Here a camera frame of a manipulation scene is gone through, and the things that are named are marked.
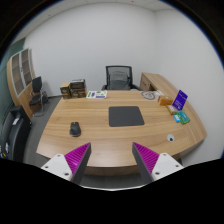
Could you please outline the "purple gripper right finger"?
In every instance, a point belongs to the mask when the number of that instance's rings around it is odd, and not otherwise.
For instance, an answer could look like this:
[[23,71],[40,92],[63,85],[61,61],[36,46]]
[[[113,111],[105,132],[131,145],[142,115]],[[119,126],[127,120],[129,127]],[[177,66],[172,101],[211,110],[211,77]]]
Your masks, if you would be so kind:
[[158,154],[136,142],[132,144],[132,153],[145,184],[183,169],[183,166],[168,153]]

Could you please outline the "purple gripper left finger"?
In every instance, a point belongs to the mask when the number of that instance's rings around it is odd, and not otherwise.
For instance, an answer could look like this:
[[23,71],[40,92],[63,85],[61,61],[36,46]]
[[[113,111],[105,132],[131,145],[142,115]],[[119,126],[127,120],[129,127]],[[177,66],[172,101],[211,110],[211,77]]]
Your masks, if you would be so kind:
[[42,169],[79,185],[90,155],[91,143],[86,143],[65,155],[56,154],[42,166]]

